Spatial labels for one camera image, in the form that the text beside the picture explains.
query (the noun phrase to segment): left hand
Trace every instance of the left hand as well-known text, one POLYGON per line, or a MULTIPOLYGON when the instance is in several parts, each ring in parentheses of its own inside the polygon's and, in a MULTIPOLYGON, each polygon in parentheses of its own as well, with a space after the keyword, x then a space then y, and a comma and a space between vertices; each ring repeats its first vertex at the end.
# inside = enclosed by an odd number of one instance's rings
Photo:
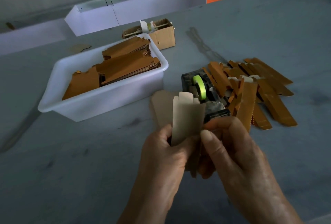
POLYGON ((164 223, 183 178, 185 164, 200 136, 171 147, 170 124, 147 137, 141 152, 138 175, 120 223, 164 223))

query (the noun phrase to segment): hand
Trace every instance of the hand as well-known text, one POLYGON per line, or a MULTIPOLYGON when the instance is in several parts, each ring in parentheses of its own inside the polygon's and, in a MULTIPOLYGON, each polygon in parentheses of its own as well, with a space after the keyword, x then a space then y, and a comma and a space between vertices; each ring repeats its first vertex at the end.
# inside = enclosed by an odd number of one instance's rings
POLYGON ((206 155, 198 169, 203 178, 216 169, 230 201, 250 223, 303 223, 283 195, 265 154, 238 118, 216 118, 205 129, 201 140, 206 155))
POLYGON ((200 140, 199 136, 194 136, 171 147, 167 142, 171 135, 169 124, 147 137, 138 175, 118 224, 164 223, 183 178, 185 164, 200 140))

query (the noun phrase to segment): fingernail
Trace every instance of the fingernail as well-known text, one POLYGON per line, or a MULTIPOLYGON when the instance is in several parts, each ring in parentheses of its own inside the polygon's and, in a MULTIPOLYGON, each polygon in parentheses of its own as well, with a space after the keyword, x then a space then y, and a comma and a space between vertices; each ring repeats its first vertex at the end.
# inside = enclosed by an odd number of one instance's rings
POLYGON ((213 136, 212 136, 211 132, 209 132, 208 130, 202 130, 200 134, 201 134, 201 139, 204 141, 213 140, 213 136))

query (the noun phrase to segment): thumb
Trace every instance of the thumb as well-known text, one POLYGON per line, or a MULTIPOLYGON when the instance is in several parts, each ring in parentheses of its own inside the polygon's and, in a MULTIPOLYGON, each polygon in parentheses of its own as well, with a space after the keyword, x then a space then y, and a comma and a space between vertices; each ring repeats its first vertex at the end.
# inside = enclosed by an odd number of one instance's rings
POLYGON ((177 151, 183 152, 186 159, 188 159, 191 154, 196 150, 197 145, 200 141, 199 135, 193 135, 188 138, 186 138, 182 143, 175 146, 174 149, 177 151))
POLYGON ((220 178, 225 178, 225 176, 235 169, 233 160, 215 134, 208 130, 202 130, 200 135, 201 141, 209 157, 212 159, 220 178))

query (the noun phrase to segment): pile of cardboard strips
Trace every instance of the pile of cardboard strips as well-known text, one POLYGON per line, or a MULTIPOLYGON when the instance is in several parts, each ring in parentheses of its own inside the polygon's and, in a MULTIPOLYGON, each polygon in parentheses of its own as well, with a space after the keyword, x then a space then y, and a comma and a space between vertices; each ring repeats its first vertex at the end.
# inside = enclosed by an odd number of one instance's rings
POLYGON ((210 62, 203 68, 220 97, 228 94, 227 108, 250 131, 253 124, 263 130, 272 126, 261 110, 264 104, 272 117, 284 126, 297 126, 295 119, 283 104, 280 95, 294 95, 286 85, 293 83, 275 69, 257 58, 245 63, 229 61, 228 65, 210 62))
POLYGON ((88 71, 76 71, 62 100, 161 66, 151 56, 148 39, 133 37, 102 52, 104 61, 88 71))

